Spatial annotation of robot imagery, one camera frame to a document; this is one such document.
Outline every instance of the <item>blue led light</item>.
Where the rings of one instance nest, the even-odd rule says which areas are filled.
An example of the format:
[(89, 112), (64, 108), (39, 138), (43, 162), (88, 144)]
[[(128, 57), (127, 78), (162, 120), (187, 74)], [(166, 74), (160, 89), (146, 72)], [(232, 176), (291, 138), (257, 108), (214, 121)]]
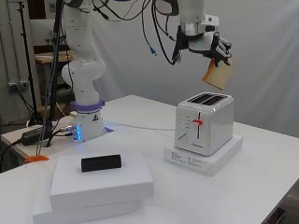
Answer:
[(81, 141), (82, 137), (81, 137), (81, 128), (80, 128), (80, 126), (77, 126), (77, 135), (78, 135), (78, 140)]

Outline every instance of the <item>orange object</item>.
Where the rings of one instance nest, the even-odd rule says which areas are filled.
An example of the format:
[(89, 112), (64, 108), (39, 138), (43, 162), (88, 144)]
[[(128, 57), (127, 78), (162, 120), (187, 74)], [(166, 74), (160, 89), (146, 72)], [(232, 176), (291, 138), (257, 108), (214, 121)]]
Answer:
[(212, 85), (219, 90), (224, 90), (233, 73), (233, 67), (224, 62), (219, 62), (218, 67), (215, 65), (215, 60), (211, 60), (203, 81)]
[(33, 157), (27, 157), (25, 160), (25, 163), (30, 163), (34, 161), (48, 161), (49, 158), (45, 156), (33, 156)]
[(197, 125), (202, 125), (203, 121), (201, 121), (200, 119), (194, 119), (193, 123), (196, 123)]

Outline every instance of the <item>floor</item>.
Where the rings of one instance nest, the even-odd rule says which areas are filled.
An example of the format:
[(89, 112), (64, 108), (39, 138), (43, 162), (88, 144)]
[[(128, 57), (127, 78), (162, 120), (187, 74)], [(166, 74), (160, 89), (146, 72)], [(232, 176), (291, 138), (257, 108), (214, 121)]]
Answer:
[(281, 224), (299, 223), (299, 181), (294, 184), (279, 207), (286, 210), (286, 216), (282, 219)]

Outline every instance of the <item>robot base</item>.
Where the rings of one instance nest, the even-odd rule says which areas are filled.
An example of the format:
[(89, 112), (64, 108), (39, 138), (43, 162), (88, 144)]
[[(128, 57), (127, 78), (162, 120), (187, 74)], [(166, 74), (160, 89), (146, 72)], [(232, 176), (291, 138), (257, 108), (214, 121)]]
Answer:
[(71, 124), (74, 126), (73, 140), (77, 142), (85, 142), (105, 133), (100, 110), (86, 114), (77, 112)]

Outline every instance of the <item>white table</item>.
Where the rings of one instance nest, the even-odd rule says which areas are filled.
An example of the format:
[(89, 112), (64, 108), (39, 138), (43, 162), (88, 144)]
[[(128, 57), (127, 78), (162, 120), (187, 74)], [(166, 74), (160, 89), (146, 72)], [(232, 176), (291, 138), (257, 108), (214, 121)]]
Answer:
[[(176, 108), (136, 96), (109, 102), (106, 120), (135, 126), (172, 129)], [(105, 148), (142, 150), (154, 178), (154, 199), (123, 217), (90, 224), (261, 223), (299, 177), (299, 139), (235, 123), (243, 149), (214, 177), (199, 175), (163, 159), (173, 132), (114, 127), (115, 132), (0, 175), (0, 220), (32, 224), (36, 183), (52, 175), (59, 155), (91, 153)]]

